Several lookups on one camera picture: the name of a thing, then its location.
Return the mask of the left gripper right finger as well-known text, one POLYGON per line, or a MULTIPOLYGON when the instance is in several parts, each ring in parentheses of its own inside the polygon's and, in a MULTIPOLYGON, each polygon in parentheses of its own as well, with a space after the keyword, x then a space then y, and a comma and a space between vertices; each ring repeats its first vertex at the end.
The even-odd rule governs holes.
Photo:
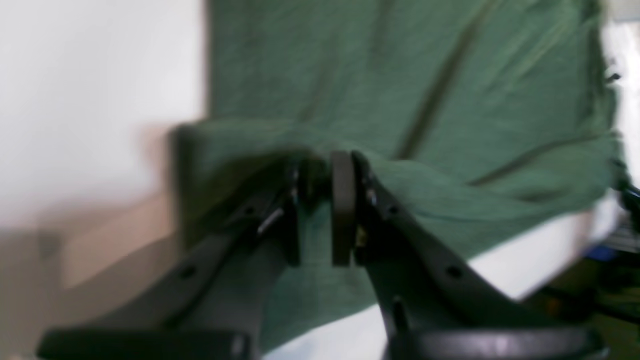
POLYGON ((603 360, 585 326, 516 303, 424 230, 360 152, 332 152, 332 262, 363 267, 384 323, 387 360, 603 360))

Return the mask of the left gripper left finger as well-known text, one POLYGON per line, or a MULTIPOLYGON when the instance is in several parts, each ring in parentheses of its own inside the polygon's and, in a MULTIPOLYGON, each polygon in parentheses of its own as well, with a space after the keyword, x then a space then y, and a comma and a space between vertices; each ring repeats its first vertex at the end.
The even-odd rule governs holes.
POLYGON ((279 156, 208 212, 202 240, 139 296, 74 326, 52 328, 42 360, 258 360, 265 303, 302 262, 302 221, 322 194, 325 160, 279 156))

